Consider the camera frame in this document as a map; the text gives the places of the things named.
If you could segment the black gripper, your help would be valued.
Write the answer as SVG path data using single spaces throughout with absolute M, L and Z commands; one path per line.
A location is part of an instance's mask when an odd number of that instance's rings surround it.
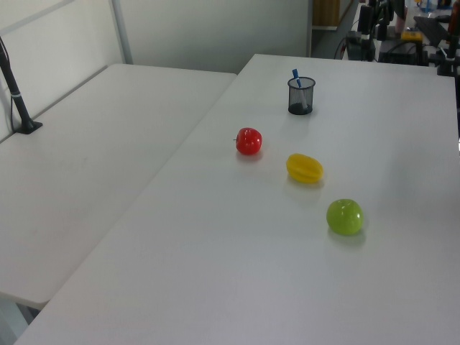
M 374 20 L 374 7 L 364 5 L 359 12 L 359 32 L 361 35 L 370 36 L 372 33 Z M 361 59 L 373 60 L 374 59 L 374 40 L 367 40 L 365 37 L 361 38 Z

